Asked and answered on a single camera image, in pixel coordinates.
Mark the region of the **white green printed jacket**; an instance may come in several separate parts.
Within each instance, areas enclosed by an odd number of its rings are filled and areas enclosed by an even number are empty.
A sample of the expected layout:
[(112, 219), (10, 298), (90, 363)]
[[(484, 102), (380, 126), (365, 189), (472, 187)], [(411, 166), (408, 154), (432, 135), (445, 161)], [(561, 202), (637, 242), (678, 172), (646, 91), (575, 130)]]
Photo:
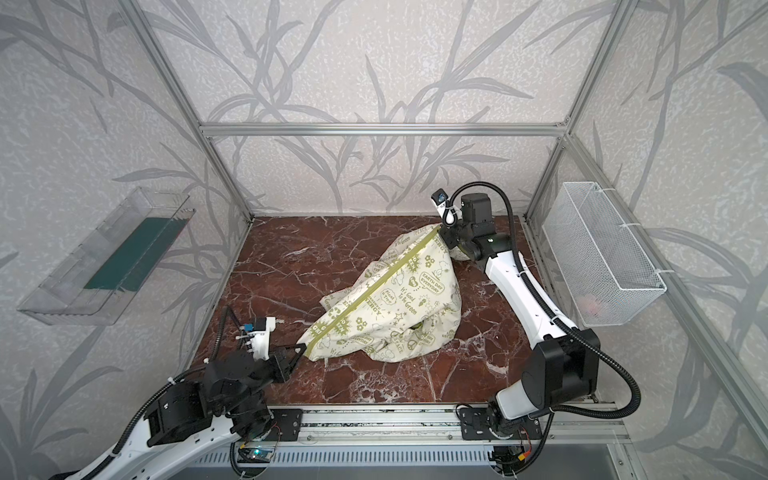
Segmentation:
[(462, 319), (455, 260), (438, 224), (405, 233), (370, 263), (355, 283), (321, 299), (325, 313), (299, 342), (313, 362), (365, 353), (398, 363), (450, 342)]

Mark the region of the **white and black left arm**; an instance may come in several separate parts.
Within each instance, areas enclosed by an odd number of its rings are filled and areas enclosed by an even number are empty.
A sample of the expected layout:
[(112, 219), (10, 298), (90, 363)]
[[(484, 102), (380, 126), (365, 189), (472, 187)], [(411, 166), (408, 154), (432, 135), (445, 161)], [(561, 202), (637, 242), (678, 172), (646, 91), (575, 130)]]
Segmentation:
[(297, 409), (272, 409), (265, 390), (287, 382), (305, 344), (266, 359), (246, 350), (191, 368), (166, 383), (131, 418), (116, 444), (65, 479), (166, 479), (224, 445), (296, 439)]

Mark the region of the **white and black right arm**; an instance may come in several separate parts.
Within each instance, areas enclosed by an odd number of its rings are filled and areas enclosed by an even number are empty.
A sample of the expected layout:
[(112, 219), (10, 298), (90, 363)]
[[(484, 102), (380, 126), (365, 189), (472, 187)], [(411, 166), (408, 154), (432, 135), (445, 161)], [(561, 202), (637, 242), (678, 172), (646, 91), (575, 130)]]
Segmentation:
[(442, 189), (431, 200), (441, 216), (441, 238), (448, 247), (459, 248), (496, 286), (520, 321), (532, 350), (521, 379), (489, 402), (496, 426), (535, 418), (593, 394), (598, 355), (568, 333), (579, 329), (562, 315), (524, 264), (515, 237), (496, 230), (488, 195), (464, 195), (461, 213), (449, 204)]

